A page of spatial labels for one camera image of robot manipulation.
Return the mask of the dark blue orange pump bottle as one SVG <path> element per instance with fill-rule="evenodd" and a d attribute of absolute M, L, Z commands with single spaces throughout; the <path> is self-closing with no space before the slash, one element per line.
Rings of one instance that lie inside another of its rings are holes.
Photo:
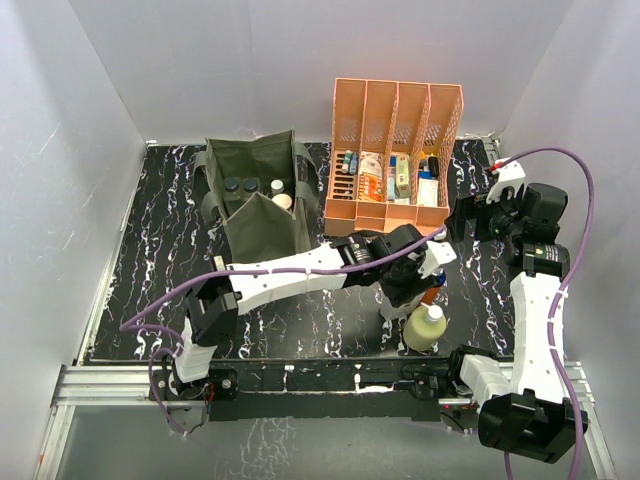
<path fill-rule="evenodd" d="M 432 305 L 434 303 L 435 298 L 446 281 L 446 273 L 441 271 L 438 275 L 433 274 L 432 280 L 434 281 L 433 285 L 425 291 L 421 300 L 422 303 L 427 305 Z"/>

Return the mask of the white bottle grey cap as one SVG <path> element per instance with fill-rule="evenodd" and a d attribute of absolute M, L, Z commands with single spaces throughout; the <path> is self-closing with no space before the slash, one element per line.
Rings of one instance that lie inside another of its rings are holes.
<path fill-rule="evenodd" d="M 401 317 L 408 317 L 420 304 L 420 301 L 420 297 L 414 297 L 399 306 L 393 306 L 390 298 L 386 297 L 380 306 L 380 315 L 385 321 L 394 321 Z"/>

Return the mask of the brown pump bottle white top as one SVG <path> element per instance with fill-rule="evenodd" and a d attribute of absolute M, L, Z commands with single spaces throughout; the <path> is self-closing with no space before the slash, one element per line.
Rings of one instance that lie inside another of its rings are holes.
<path fill-rule="evenodd" d="M 284 210 L 290 210 L 293 205 L 292 198 L 285 193 L 279 193 L 272 197 L 272 201 Z"/>

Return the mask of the small clear bottle white cap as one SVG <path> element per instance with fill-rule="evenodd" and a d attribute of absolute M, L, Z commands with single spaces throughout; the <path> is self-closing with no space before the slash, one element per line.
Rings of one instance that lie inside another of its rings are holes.
<path fill-rule="evenodd" d="M 270 183 L 270 192 L 272 198 L 285 194 L 284 182 L 280 179 L 273 180 Z"/>

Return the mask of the olive green canvas bag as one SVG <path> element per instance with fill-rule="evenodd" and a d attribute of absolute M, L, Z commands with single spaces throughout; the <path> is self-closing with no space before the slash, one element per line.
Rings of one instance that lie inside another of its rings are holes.
<path fill-rule="evenodd" d="M 306 146 L 287 130 L 256 140 L 206 140 L 206 149 L 196 155 L 192 198 L 201 218 L 210 226 L 222 226 L 235 263 L 252 263 L 286 257 L 312 248 L 310 228 L 319 216 L 319 163 Z M 256 177 L 261 191 L 228 216 L 223 203 L 225 178 Z M 280 179 L 293 205 L 277 206 L 270 183 Z"/>

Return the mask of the clear square bottle yellow liquid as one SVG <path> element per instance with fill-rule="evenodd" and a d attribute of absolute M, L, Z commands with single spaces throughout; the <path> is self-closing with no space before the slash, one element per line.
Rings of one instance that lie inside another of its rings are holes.
<path fill-rule="evenodd" d="M 260 179 L 256 177 L 245 178 L 242 182 L 242 198 L 247 201 L 255 193 L 261 191 Z"/>

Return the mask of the clear square bottle black label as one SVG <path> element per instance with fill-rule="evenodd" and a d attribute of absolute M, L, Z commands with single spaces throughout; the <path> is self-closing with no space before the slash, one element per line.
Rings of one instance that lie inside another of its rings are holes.
<path fill-rule="evenodd" d="M 225 178 L 223 187 L 223 203 L 227 215 L 231 216 L 244 204 L 240 179 L 238 177 Z"/>

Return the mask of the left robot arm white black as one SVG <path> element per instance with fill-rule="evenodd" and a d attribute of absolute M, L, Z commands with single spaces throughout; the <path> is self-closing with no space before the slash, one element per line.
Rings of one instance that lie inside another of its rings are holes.
<path fill-rule="evenodd" d="M 446 235 L 429 240 L 411 224 L 389 233 L 360 230 L 300 254 L 214 270 L 212 278 L 185 295 L 182 345 L 166 381 L 180 398 L 207 389 L 214 354 L 235 338 L 238 318 L 265 304 L 320 290 L 377 284 L 388 309 L 405 314 L 443 282 L 443 267 L 455 253 Z"/>

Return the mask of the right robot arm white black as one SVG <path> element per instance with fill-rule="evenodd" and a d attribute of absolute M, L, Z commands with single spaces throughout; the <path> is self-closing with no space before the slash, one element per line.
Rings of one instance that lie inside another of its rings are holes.
<path fill-rule="evenodd" d="M 588 425 L 556 368 L 562 318 L 549 313 L 570 270 L 569 252 L 556 241 L 567 204 L 567 193 L 551 185 L 507 186 L 496 199 L 489 193 L 457 198 L 445 221 L 455 242 L 475 221 L 475 240 L 503 243 L 515 311 L 511 375 L 495 355 L 460 347 L 450 357 L 447 388 L 460 397 L 473 394 L 482 445 L 550 464 L 575 445 L 576 428 Z"/>

